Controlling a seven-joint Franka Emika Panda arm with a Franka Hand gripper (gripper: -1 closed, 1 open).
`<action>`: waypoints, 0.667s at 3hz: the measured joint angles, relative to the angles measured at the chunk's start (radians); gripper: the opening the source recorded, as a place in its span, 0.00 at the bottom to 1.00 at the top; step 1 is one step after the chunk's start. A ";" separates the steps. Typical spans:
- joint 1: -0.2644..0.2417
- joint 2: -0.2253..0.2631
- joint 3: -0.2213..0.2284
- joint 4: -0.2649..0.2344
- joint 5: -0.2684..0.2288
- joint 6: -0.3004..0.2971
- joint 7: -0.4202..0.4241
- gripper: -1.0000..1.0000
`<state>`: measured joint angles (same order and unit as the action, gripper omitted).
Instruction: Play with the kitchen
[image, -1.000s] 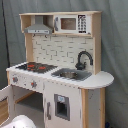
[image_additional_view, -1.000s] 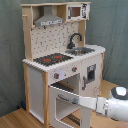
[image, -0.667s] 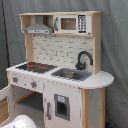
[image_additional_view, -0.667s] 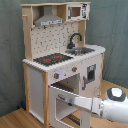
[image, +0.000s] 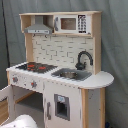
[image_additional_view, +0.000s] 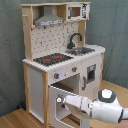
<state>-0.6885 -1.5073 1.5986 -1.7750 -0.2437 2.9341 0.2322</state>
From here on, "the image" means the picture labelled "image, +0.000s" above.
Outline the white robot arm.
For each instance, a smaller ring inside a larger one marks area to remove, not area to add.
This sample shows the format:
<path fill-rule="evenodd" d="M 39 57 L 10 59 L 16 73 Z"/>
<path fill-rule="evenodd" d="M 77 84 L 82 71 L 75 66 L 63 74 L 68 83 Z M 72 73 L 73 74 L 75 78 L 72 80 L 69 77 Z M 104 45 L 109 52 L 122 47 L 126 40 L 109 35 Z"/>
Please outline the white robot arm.
<path fill-rule="evenodd" d="M 0 126 L 0 128 L 38 128 L 38 126 L 31 116 L 20 115 L 14 121 Z"/>

